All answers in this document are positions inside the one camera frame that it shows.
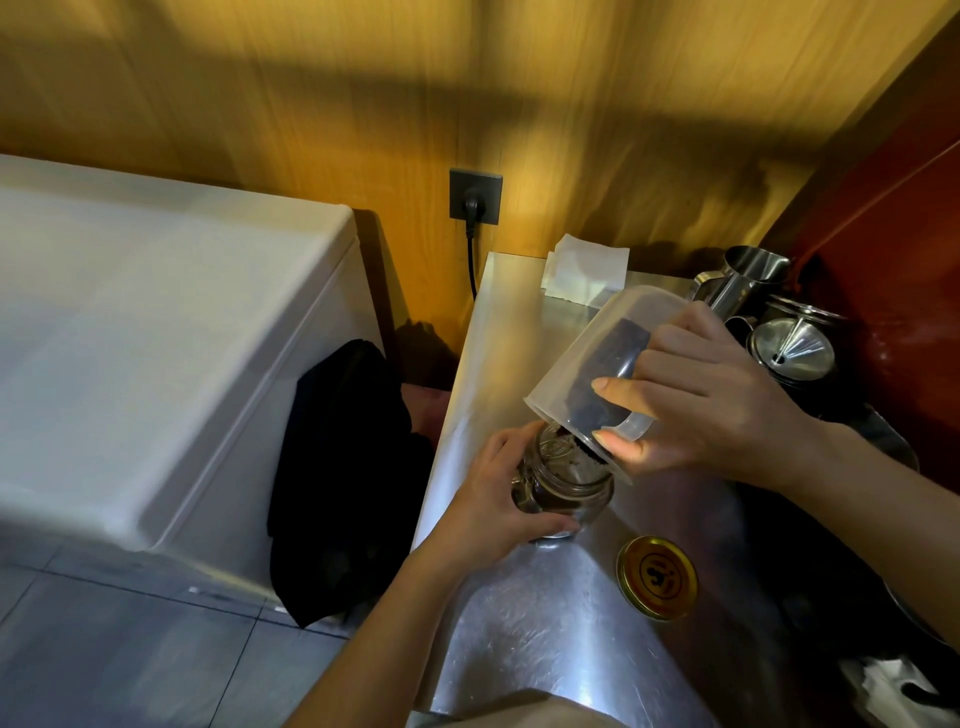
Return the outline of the glass jar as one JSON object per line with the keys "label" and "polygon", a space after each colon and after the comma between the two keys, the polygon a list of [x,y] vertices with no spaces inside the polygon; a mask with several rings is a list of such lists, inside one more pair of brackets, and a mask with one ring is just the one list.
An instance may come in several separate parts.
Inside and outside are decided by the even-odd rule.
{"label": "glass jar", "polygon": [[511,480],[514,505],[528,514],[558,513],[579,527],[596,521],[615,493],[609,465],[574,434],[542,422]]}

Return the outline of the white paper towel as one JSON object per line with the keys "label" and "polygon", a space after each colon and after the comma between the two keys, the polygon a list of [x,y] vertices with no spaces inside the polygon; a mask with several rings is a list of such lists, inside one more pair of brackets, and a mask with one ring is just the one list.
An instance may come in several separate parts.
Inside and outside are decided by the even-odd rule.
{"label": "white paper towel", "polygon": [[630,249],[565,234],[547,255],[540,288],[549,298],[601,309],[626,285]]}

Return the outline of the person's left hand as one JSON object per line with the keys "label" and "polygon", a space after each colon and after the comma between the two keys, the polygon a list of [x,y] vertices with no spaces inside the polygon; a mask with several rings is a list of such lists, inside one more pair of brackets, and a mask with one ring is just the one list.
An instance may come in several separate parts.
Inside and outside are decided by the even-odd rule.
{"label": "person's left hand", "polygon": [[541,420],[534,420],[490,436],[416,553],[434,566],[464,577],[497,564],[528,543],[518,533],[518,516],[524,512],[514,504],[512,480],[541,425]]}

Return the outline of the clear plastic measuring cup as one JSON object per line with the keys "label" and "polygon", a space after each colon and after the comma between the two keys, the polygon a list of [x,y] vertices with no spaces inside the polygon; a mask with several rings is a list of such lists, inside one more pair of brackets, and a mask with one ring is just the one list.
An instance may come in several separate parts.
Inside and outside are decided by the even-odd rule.
{"label": "clear plastic measuring cup", "polygon": [[633,483],[634,477],[597,442],[594,432],[609,431],[635,442],[654,419],[609,402],[594,391],[593,382],[600,378],[629,380],[654,329],[669,322],[686,304],[683,297],[651,285],[614,293],[524,403],[546,422],[570,432],[618,479]]}

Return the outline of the black cloth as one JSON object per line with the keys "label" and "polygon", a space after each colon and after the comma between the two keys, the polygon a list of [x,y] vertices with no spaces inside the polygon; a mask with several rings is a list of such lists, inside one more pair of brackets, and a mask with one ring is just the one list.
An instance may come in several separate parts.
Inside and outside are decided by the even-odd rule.
{"label": "black cloth", "polygon": [[373,342],[348,341],[299,378],[267,517],[270,586],[299,628],[389,588],[434,454]]}

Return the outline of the dark coffee grounds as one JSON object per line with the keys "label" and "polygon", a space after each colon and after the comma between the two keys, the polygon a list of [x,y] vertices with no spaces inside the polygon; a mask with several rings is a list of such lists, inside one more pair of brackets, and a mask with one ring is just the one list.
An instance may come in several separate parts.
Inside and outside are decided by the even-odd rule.
{"label": "dark coffee grounds", "polygon": [[583,441],[599,446],[594,431],[601,430],[637,441],[650,428],[653,418],[606,400],[593,386],[593,382],[601,378],[630,379],[650,337],[650,331],[644,327],[629,319],[620,319],[584,354],[566,398],[569,423]]}

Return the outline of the grey wall socket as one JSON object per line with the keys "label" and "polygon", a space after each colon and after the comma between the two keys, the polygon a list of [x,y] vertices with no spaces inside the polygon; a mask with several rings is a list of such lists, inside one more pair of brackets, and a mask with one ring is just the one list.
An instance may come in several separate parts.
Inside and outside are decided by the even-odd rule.
{"label": "grey wall socket", "polygon": [[451,168],[448,173],[448,218],[483,225],[499,224],[503,176]]}

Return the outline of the stainless steel funnel lid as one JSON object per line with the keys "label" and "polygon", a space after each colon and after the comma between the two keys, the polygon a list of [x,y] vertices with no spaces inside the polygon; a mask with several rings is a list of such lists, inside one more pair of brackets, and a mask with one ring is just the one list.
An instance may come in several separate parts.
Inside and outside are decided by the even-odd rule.
{"label": "stainless steel funnel lid", "polygon": [[805,319],[779,318],[759,324],[747,351],[779,382],[803,385],[834,373],[835,351],[827,334]]}

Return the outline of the person's right forearm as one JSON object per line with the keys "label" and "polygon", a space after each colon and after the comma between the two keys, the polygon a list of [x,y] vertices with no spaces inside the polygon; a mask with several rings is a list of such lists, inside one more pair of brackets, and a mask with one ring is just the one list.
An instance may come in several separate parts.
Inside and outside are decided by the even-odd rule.
{"label": "person's right forearm", "polygon": [[960,495],[846,425],[812,419],[779,491],[865,561],[960,652]]}

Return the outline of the white chest freezer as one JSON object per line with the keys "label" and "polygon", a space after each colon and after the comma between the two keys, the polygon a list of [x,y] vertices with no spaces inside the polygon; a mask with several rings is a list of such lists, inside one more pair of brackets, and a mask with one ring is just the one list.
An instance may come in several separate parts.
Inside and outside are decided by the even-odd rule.
{"label": "white chest freezer", "polygon": [[354,339],[347,205],[0,154],[0,524],[274,599],[296,385]]}

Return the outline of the person's right hand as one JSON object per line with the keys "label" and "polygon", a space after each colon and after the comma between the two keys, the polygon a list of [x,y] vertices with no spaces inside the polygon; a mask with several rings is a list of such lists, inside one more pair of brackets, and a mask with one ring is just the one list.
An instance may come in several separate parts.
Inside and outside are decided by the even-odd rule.
{"label": "person's right hand", "polygon": [[654,432],[676,448],[674,469],[696,469],[781,493],[797,475],[805,414],[727,331],[706,304],[687,304],[658,326],[647,349],[713,364],[712,384],[655,384],[601,377],[603,399],[650,416]]}

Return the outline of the white crumpled cloth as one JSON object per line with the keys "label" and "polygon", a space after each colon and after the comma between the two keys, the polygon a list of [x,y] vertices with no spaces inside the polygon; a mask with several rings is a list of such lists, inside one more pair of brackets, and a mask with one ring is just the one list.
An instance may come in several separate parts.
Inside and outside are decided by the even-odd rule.
{"label": "white crumpled cloth", "polygon": [[909,660],[843,660],[838,667],[871,728],[960,728],[960,708],[946,706]]}

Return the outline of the person's left forearm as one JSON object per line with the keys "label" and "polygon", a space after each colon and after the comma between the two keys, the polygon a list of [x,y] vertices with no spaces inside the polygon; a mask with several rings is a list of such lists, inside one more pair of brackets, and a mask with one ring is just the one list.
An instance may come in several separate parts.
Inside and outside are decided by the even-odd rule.
{"label": "person's left forearm", "polygon": [[404,728],[441,618],[475,553],[426,541],[282,728]]}

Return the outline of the gold jar lid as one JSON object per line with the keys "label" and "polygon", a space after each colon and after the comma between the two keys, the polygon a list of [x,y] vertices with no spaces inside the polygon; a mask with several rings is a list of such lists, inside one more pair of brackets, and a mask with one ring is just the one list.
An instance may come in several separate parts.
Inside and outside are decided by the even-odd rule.
{"label": "gold jar lid", "polygon": [[625,543],[617,554],[616,577],[623,597],[658,622],[687,615],[699,597],[694,564],[676,543],[662,537],[641,536]]}

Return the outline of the stainless steel pitcher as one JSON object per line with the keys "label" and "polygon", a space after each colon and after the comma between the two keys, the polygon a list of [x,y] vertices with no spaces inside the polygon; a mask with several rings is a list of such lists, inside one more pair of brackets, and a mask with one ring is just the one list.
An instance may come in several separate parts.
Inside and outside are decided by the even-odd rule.
{"label": "stainless steel pitcher", "polygon": [[790,267],[787,256],[758,247],[734,246],[725,251],[720,270],[694,277],[686,300],[704,303],[726,322],[749,307],[751,299],[783,285]]}

